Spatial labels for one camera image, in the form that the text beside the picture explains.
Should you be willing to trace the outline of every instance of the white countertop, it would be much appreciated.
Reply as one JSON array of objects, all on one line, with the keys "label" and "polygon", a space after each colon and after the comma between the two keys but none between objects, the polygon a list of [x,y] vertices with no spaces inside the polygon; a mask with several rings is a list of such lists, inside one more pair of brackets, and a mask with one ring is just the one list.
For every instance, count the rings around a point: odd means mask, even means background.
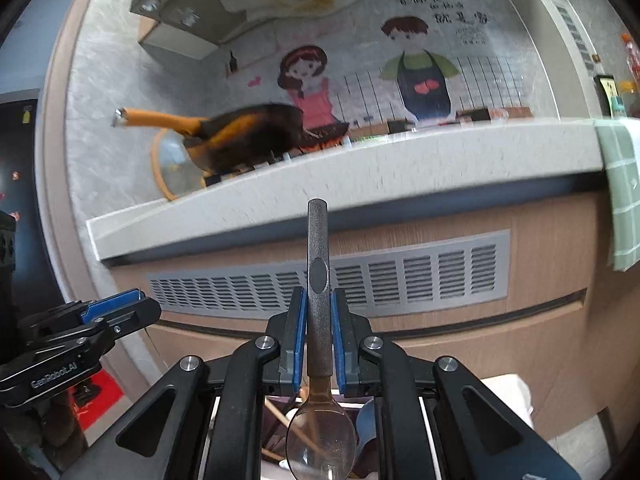
[{"label": "white countertop", "polygon": [[602,170],[593,120],[529,120],[399,134],[313,153],[87,222],[107,260],[306,216],[469,187]]}]

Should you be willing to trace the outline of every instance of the orange bottle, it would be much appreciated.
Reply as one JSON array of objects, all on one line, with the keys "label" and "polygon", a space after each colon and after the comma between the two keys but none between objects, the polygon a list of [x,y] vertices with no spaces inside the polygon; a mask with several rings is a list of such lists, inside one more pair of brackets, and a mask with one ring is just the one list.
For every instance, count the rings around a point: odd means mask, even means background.
[{"label": "orange bottle", "polygon": [[636,84],[640,86],[640,50],[638,46],[631,39],[628,34],[622,35],[622,41],[625,42],[626,50],[626,63],[629,65],[629,70],[634,75]]}]

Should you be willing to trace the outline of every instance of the cartoon boy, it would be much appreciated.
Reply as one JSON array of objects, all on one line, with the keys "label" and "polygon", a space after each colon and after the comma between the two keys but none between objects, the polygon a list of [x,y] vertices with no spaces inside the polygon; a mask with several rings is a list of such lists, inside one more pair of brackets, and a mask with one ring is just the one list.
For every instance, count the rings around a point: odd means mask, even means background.
[{"label": "cartoon boy", "polygon": [[446,57],[420,46],[428,31],[429,25],[415,16],[391,18],[382,26],[382,32],[402,47],[402,54],[385,65],[380,77],[398,82],[404,107],[419,121],[449,115],[446,78],[460,73]]}]

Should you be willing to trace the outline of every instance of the floor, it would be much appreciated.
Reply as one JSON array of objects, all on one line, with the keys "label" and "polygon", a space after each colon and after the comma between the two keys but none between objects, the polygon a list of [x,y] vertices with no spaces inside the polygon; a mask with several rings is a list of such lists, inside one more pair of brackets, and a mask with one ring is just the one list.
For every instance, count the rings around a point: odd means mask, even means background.
[{"label": "floor", "polygon": [[607,441],[598,416],[549,441],[582,480],[600,480],[611,465]]}]

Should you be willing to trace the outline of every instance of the green checkered towel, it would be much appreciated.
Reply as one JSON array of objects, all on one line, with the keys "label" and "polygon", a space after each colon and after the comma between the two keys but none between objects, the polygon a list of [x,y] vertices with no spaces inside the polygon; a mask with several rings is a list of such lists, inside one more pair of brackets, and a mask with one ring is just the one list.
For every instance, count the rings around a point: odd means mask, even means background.
[{"label": "green checkered towel", "polygon": [[613,212],[613,268],[640,260],[640,121],[595,121]]}]

